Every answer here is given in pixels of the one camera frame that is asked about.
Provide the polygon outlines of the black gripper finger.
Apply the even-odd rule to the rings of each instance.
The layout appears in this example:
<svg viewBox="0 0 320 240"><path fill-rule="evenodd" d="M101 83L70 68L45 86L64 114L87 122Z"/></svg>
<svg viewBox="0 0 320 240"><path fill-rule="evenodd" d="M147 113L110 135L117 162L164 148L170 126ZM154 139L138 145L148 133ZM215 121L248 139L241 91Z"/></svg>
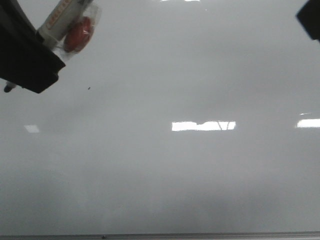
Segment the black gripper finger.
<svg viewBox="0 0 320 240"><path fill-rule="evenodd" d="M66 64L38 39L17 0L0 2L0 78L3 91L20 86L40 94L59 80Z"/></svg>
<svg viewBox="0 0 320 240"><path fill-rule="evenodd" d="M320 1L307 0L296 18L312 40L320 40Z"/></svg>

